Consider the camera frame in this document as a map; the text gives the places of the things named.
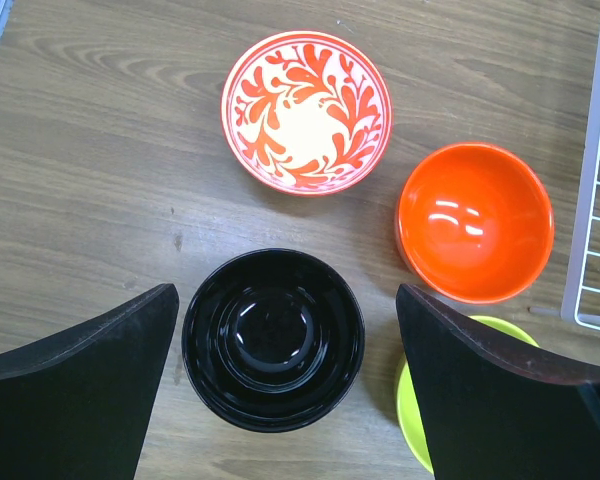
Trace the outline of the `white bowl orange pattern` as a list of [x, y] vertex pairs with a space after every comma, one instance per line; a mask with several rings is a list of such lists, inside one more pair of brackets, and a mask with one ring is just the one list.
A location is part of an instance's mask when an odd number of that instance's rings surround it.
[[229, 149], [264, 185], [286, 194], [339, 193], [386, 153], [393, 126], [387, 82], [352, 44], [288, 31], [250, 47], [230, 69], [220, 102]]

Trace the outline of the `beige floral ceramic bowl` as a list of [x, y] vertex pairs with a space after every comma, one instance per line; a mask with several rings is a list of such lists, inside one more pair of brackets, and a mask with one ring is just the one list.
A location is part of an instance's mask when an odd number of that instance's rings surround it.
[[365, 325], [344, 278], [301, 251], [221, 265], [186, 311], [183, 363], [200, 400], [245, 430], [282, 433], [333, 411], [362, 365]]

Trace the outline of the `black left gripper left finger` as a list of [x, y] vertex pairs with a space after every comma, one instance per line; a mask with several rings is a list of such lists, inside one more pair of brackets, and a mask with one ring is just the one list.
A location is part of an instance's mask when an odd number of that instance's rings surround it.
[[131, 479], [179, 309], [160, 284], [0, 354], [0, 479]]

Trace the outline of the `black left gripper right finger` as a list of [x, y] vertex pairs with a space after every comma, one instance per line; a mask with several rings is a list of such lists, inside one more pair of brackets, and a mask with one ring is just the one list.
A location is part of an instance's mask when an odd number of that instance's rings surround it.
[[600, 479], [600, 366], [401, 285], [396, 311], [438, 479]]

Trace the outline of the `lime green bowl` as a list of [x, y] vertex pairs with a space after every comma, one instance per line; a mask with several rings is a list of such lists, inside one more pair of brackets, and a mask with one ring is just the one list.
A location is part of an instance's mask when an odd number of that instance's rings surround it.
[[[536, 340], [526, 331], [504, 319], [488, 315], [471, 315], [471, 318], [527, 344], [535, 347], [539, 346]], [[398, 424], [406, 444], [420, 464], [429, 473], [434, 474], [415, 388], [405, 354], [402, 354], [396, 370], [394, 397]]]

